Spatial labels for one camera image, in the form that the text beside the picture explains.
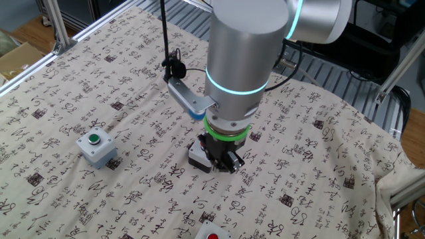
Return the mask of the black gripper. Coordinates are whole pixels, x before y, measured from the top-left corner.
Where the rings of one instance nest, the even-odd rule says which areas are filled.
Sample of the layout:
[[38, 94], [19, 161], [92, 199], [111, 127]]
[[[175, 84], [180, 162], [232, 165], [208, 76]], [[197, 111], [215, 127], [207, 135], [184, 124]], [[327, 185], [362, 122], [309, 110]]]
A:
[[222, 141], [211, 134], [202, 134], [198, 138], [202, 151], [198, 162], [203, 171], [212, 171], [216, 167], [234, 173], [245, 164], [236, 151], [244, 146], [246, 136], [237, 141]]

